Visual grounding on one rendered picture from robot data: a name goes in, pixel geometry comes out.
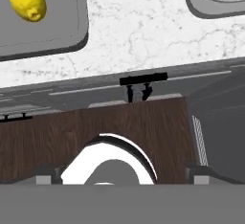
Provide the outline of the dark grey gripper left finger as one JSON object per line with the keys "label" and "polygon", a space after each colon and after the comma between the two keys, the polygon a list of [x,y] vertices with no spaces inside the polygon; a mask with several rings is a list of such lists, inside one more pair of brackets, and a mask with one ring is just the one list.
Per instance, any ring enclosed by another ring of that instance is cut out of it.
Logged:
{"label": "dark grey gripper left finger", "polygon": [[59,185],[63,183],[61,179],[61,168],[52,165],[39,165],[27,172],[13,176],[10,179],[0,178],[0,185],[8,184],[31,184],[31,185]]}

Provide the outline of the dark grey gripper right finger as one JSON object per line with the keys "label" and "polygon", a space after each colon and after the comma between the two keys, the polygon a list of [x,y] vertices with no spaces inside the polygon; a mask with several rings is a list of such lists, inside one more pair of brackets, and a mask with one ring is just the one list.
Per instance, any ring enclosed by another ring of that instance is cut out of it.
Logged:
{"label": "dark grey gripper right finger", "polygon": [[186,182],[192,185],[234,184],[245,185],[245,182],[223,176],[207,166],[187,166]]}

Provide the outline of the yellow lemon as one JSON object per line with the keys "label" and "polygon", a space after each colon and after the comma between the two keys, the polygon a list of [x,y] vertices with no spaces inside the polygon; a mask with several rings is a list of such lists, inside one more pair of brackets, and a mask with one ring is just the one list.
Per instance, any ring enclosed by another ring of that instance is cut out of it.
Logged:
{"label": "yellow lemon", "polygon": [[44,18],[47,11],[45,0],[10,0],[15,13],[29,22],[38,22]]}

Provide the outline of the white and black round object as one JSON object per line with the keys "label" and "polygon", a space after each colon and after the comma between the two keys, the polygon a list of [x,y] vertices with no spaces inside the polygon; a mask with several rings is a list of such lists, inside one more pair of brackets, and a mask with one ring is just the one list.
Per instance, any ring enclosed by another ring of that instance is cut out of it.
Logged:
{"label": "white and black round object", "polygon": [[157,178],[146,153],[113,133],[99,134],[61,173],[63,185],[155,185]]}

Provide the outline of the grey drawer front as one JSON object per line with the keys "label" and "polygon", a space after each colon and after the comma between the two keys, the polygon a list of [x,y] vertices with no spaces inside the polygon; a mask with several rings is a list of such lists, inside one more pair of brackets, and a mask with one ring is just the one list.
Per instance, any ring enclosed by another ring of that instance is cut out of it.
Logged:
{"label": "grey drawer front", "polygon": [[9,115],[9,114],[20,114],[20,113],[27,113],[30,116],[36,116],[36,115],[56,113],[56,112],[57,109],[54,109],[49,106],[36,106],[30,104],[22,104],[22,105],[7,106],[7,107],[0,108],[0,116]]}
{"label": "grey drawer front", "polygon": [[[238,68],[245,68],[245,59],[241,62],[208,62],[133,71],[130,75],[167,72],[166,81],[157,81],[152,84],[153,94],[162,96],[191,93],[227,76]],[[0,108],[30,104],[66,111],[80,109],[92,103],[124,101],[126,89],[120,86],[120,78],[125,76],[125,73],[118,73],[0,88]]]}

